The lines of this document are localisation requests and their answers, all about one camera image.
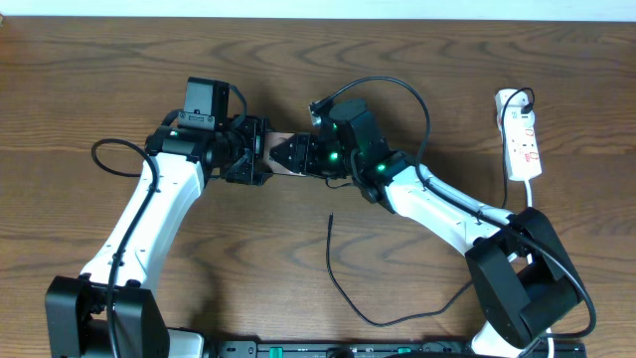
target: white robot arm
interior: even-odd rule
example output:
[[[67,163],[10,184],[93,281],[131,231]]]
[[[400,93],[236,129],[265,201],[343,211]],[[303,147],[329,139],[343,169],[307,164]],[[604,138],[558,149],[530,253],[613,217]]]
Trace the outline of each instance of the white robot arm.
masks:
[[[517,357],[582,300],[592,313],[591,300],[543,214],[513,215],[480,203],[405,153],[389,150],[361,99],[334,104],[340,90],[312,103],[320,134],[294,134],[266,148],[266,118],[243,112],[226,120],[229,90],[238,91],[217,81],[189,79],[184,109],[164,119],[146,141],[158,184],[121,257],[112,293],[114,330],[91,314],[105,307],[113,255],[152,188],[148,163],[115,229],[79,278],[58,276],[52,282],[46,308],[54,356],[101,356],[110,352],[104,337],[116,331],[122,357],[215,357],[201,334],[166,328],[153,293],[177,230],[212,170],[220,168],[220,177],[229,182],[261,185],[272,175],[260,165],[265,153],[286,173],[353,177],[368,201],[419,222],[465,256],[488,320],[471,342],[474,353]],[[177,115],[179,128],[171,127]],[[528,252],[536,261],[515,273],[509,261]],[[592,317],[588,330],[593,325]]]

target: black wire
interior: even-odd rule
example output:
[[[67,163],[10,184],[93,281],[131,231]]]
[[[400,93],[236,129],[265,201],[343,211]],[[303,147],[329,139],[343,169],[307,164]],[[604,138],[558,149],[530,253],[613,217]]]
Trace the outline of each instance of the black wire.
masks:
[[[240,99],[240,103],[242,104],[242,113],[237,117],[237,119],[232,122],[232,124],[230,124],[230,129],[237,129],[240,127],[242,122],[245,120],[245,117],[247,116],[247,101],[236,86],[230,85],[230,90],[232,90],[237,95],[238,99]]]
[[[542,244],[540,242],[535,242],[534,240],[528,239],[525,236],[521,235],[520,233],[517,233],[516,231],[512,230],[508,226],[503,225],[503,224],[497,222],[496,220],[493,220],[493,219],[483,215],[481,211],[479,211],[479,212],[474,211],[471,208],[465,206],[464,204],[451,199],[446,194],[440,192],[437,188],[435,188],[433,185],[431,185],[429,180],[426,180],[424,178],[424,176],[421,173],[420,163],[421,163],[421,161],[423,159],[424,149],[426,148],[426,144],[428,143],[428,139],[430,137],[430,115],[428,113],[428,108],[426,107],[426,103],[424,102],[424,99],[421,97],[421,95],[419,95],[419,93],[414,88],[412,88],[410,85],[408,85],[407,83],[405,83],[403,81],[400,81],[400,80],[394,79],[394,78],[390,78],[390,77],[376,76],[376,77],[362,78],[362,79],[355,80],[355,81],[351,82],[350,84],[348,84],[348,85],[342,87],[341,89],[337,90],[335,93],[331,94],[327,98],[321,100],[320,101],[321,104],[319,104],[318,108],[316,108],[315,110],[316,111],[319,110],[319,108],[322,105],[328,103],[330,100],[333,100],[336,96],[340,95],[345,90],[348,90],[348,89],[350,89],[353,86],[356,86],[358,84],[361,84],[361,83],[364,83],[364,82],[368,82],[368,81],[388,81],[388,82],[393,82],[395,84],[401,85],[404,88],[406,88],[408,91],[410,91],[413,94],[413,96],[415,96],[415,98],[417,99],[419,104],[421,105],[421,107],[422,107],[422,109],[424,111],[426,133],[424,134],[424,138],[422,139],[421,144],[419,145],[419,149],[417,150],[415,173],[417,174],[417,178],[422,183],[422,186],[424,187],[424,189],[430,190],[433,194],[435,194],[438,197],[442,198],[443,200],[446,200],[447,202],[455,205],[457,208],[461,209],[462,211],[474,216],[477,220],[484,221],[484,222],[486,222],[486,223],[488,223],[490,225],[493,225],[493,226],[499,228],[501,231],[503,231],[506,234],[508,234],[508,235],[512,236],[513,238],[517,239],[518,241],[520,241],[524,245],[529,246],[530,248],[534,249],[535,251],[537,251],[538,253],[543,255],[548,260],[550,260],[553,263],[555,263],[555,265],[557,267],[559,267],[563,271],[565,276],[567,276],[567,279],[574,286],[574,288],[576,289],[578,295],[585,301],[585,305],[587,306],[587,311],[589,313],[589,324],[587,325],[587,327],[585,329],[583,329],[583,330],[581,330],[579,332],[575,332],[575,333],[548,333],[548,334],[546,334],[546,338],[577,339],[577,338],[582,338],[582,337],[588,335],[589,333],[591,333],[594,330],[594,327],[596,326],[596,309],[594,308],[594,304],[593,304],[593,302],[591,300],[591,297],[589,296],[587,291],[585,291],[585,288],[583,288],[582,282],[577,280],[574,277],[574,275],[557,259],[557,255],[554,254],[553,251],[550,248],[546,247],[544,244]],[[531,94],[533,95],[533,103],[534,103],[534,101],[535,101],[535,93],[534,93],[534,91],[532,89],[530,89],[530,88],[519,89],[519,91],[522,91],[522,90],[529,90],[531,92]],[[507,100],[506,105],[504,106],[504,108],[506,108],[508,106],[508,102],[510,102],[510,99]],[[503,139],[504,139],[504,145],[505,145],[505,142],[506,142],[506,140],[505,140],[505,131],[503,131],[503,132],[504,132]],[[332,274],[331,274],[331,277],[332,277],[332,280],[334,280],[334,284],[336,284],[337,282],[333,278]],[[340,288],[339,285],[336,285],[336,286],[337,286],[337,288],[339,288],[340,292],[343,294],[345,299],[347,299],[347,301],[350,303],[352,308],[354,308],[356,313],[358,313],[358,315],[360,315],[361,318],[365,319],[366,317],[364,317],[362,315],[362,313],[360,313],[360,311],[358,311],[355,308],[355,306],[353,305],[351,300],[349,300],[348,297],[344,294],[344,291],[342,290],[342,288]]]
[[[426,109],[425,104],[422,104],[422,108],[424,109],[424,115],[426,117],[426,129],[427,129],[427,131],[426,131],[426,135],[424,136],[424,139],[422,140],[421,144],[419,145],[419,150],[417,151],[417,157],[415,159],[416,160],[415,173],[417,174],[417,178],[422,183],[424,189],[430,190],[433,194],[435,194],[438,197],[442,198],[443,200],[449,202],[450,204],[456,206],[458,209],[461,209],[462,211],[474,216],[478,220],[484,221],[484,222],[486,222],[486,223],[488,223],[488,224],[500,229],[501,231],[503,231],[506,234],[512,236],[513,238],[515,238],[519,242],[523,243],[524,245],[529,246],[530,248],[532,248],[533,250],[537,251],[542,256],[544,256],[546,259],[548,259],[548,260],[552,261],[553,263],[555,263],[555,265],[559,269],[561,269],[563,271],[565,276],[567,276],[567,279],[574,286],[574,289],[576,289],[576,292],[578,293],[578,295],[585,301],[585,305],[587,306],[587,311],[589,313],[589,324],[587,325],[587,327],[585,329],[583,329],[583,330],[581,330],[579,332],[575,332],[575,333],[548,333],[548,334],[546,334],[546,338],[553,338],[553,339],[578,339],[578,338],[585,337],[586,335],[591,333],[594,330],[594,327],[596,326],[596,309],[594,308],[594,303],[592,302],[591,297],[589,296],[587,291],[585,291],[585,288],[583,288],[582,282],[580,282],[578,279],[576,279],[576,277],[574,277],[574,275],[565,267],[565,265],[562,264],[557,259],[557,255],[550,248],[546,247],[544,244],[542,244],[540,242],[536,242],[534,240],[526,238],[525,236],[523,236],[520,233],[512,230],[508,226],[503,225],[503,224],[499,223],[498,221],[485,216],[481,211],[472,210],[471,208],[467,207],[463,203],[460,203],[460,202],[458,202],[456,200],[453,200],[452,198],[448,197],[446,194],[442,193],[440,190],[435,188],[430,183],[430,180],[427,180],[426,178],[424,178],[424,176],[421,173],[421,168],[420,168],[421,165],[420,165],[420,163],[421,163],[423,155],[424,155],[424,148],[426,147],[426,144],[428,142],[428,133],[430,131],[430,116],[428,115],[428,110]]]
[[[504,172],[504,202],[501,205],[502,209],[506,209],[506,205],[508,204],[508,168],[506,167],[506,128],[504,127],[504,118],[506,118],[506,109],[508,108],[508,103],[510,103],[510,100],[517,94],[523,92],[524,90],[529,90],[530,93],[533,95],[533,101],[532,104],[535,103],[535,92],[533,91],[533,89],[531,88],[522,88],[522,89],[517,89],[517,91],[515,91],[514,93],[512,93],[510,95],[510,97],[508,97],[508,100],[506,100],[506,104],[504,104],[504,109],[501,112],[501,135],[502,135],[502,140],[503,140],[503,146],[502,146],[502,166],[503,166],[503,172]]]
[[[364,320],[366,323],[374,326],[374,327],[389,327],[392,326],[394,324],[398,324],[398,323],[402,323],[404,321],[408,321],[410,319],[415,319],[415,318],[423,318],[423,317],[430,317],[430,316],[434,316],[437,314],[442,314],[444,313],[454,302],[455,300],[457,300],[457,298],[459,298],[459,296],[464,293],[468,287],[471,286],[471,284],[473,284],[472,281],[468,281],[466,284],[464,284],[461,288],[459,288],[459,290],[457,291],[457,293],[455,293],[450,300],[446,303],[446,305],[444,305],[441,309],[436,310],[436,311],[432,311],[432,312],[425,312],[425,313],[418,313],[418,314],[412,314],[406,317],[402,317],[399,319],[395,319],[386,323],[378,323],[378,322],[374,322],[371,319],[367,318],[367,316],[365,316],[360,309],[358,309],[358,307],[356,307],[356,305],[354,304],[354,302],[349,298],[349,296],[347,295],[347,293],[345,293],[345,290],[342,289],[342,287],[340,286],[340,283],[338,283],[338,281],[336,280],[336,278],[334,277],[334,273],[331,270],[331,259],[330,259],[330,248],[331,248],[331,228],[333,226],[334,223],[334,213],[331,213],[329,215],[329,226],[327,228],[327,273],[329,274],[329,277],[331,278],[331,281],[334,282],[334,285],[336,286],[336,288],[338,288],[338,291],[340,292],[340,294],[342,294],[343,298],[345,298],[345,300],[347,301],[347,303],[349,303],[349,306],[351,307],[351,309],[354,310],[354,312],[356,312],[356,314],[358,314],[358,316],[360,318],[362,318],[362,320]]]
[[[177,117],[179,116],[179,113],[182,111],[183,109],[179,108],[179,109],[172,109],[170,112],[168,112],[168,114],[166,114],[166,116],[163,118],[163,120],[161,121],[161,125],[168,125],[170,126],[170,124],[172,124],[173,121],[175,121],[175,119],[177,119]]]
[[[329,185],[329,181],[330,180],[331,180],[331,178],[325,178],[325,185],[327,185],[327,187],[329,189],[340,189],[340,188],[344,188],[344,187],[348,187],[348,186],[354,185],[354,183],[345,183],[345,184],[341,184],[341,185],[337,185],[337,186],[331,186],[331,185]]]
[[[90,149],[90,155],[92,156],[92,160],[95,162],[95,164],[97,164],[99,168],[107,171],[108,173],[125,176],[125,177],[140,176],[140,174],[122,173],[116,170],[112,170],[106,167],[105,165],[103,165],[99,161],[99,159],[97,159],[97,148],[103,144],[120,144],[120,145],[124,145],[124,146],[127,146],[128,148],[133,149],[134,151],[136,151],[139,155],[143,157],[143,160],[145,160],[146,163],[148,163],[148,167],[150,167],[150,171],[152,172],[152,182],[150,183],[150,186],[148,187],[148,193],[146,194],[146,197],[141,203],[141,206],[137,210],[137,213],[132,218],[132,221],[130,222],[128,229],[126,230],[125,234],[121,238],[121,242],[119,243],[119,246],[117,247],[117,251],[112,257],[112,265],[110,267],[110,274],[108,275],[108,286],[106,288],[106,317],[108,320],[108,335],[110,336],[110,348],[112,350],[112,356],[115,358],[119,358],[121,354],[119,352],[119,343],[117,341],[117,333],[115,331],[114,318],[116,314],[114,311],[114,297],[113,297],[115,282],[117,279],[117,271],[119,270],[119,265],[121,265],[121,258],[123,256],[124,250],[126,249],[126,245],[128,244],[128,240],[130,240],[130,237],[132,236],[132,233],[134,232],[135,227],[137,226],[137,223],[141,219],[141,216],[146,210],[146,207],[150,203],[150,199],[152,199],[152,196],[155,193],[157,184],[159,182],[159,175],[157,173],[157,167],[155,163],[150,159],[150,156],[148,156],[148,154],[146,154],[143,151],[143,149],[139,148],[138,146],[136,146],[135,144],[129,141],[122,140],[122,139],[113,139],[113,138],[102,139],[96,142],[95,144],[93,144],[92,148]]]
[[[524,348],[524,350],[519,353],[517,358],[529,357],[531,354],[533,354],[533,351],[537,349],[537,347],[539,347],[539,344],[541,344],[541,338],[535,339],[534,342],[530,343],[528,347]]]
[[[351,172],[354,173],[354,179],[356,179],[358,183],[363,184],[362,180],[360,179],[360,174],[358,174],[358,168],[356,167],[356,155],[358,155],[358,153],[360,153],[360,150],[358,150],[358,148],[355,148],[351,151]]]

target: wooden table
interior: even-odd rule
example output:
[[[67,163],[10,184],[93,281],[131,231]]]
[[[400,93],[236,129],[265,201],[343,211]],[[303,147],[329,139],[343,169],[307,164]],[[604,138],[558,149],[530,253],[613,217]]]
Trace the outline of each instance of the wooden table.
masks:
[[[494,205],[503,191],[493,95],[535,89],[544,166],[535,202],[596,304],[589,356],[632,355],[636,25],[98,18],[8,18],[0,29],[0,355],[49,353],[49,283],[80,272],[136,185],[92,164],[95,141],[143,144],[183,104],[189,76],[237,85],[250,113],[298,131],[311,129],[311,100],[369,75],[421,92],[433,122],[425,163]],[[415,150],[424,125],[410,94],[377,83],[351,95],[368,100],[393,147]],[[103,155],[139,169],[131,152]],[[509,208],[524,200],[523,185],[511,183]],[[215,182],[164,269],[157,300],[166,323],[262,340],[419,340],[480,329],[472,289],[441,316],[384,329],[362,322],[325,272],[331,211],[334,270],[373,319],[437,309],[469,279],[448,245],[356,189],[290,177],[262,188]],[[555,331],[586,323],[580,306]]]

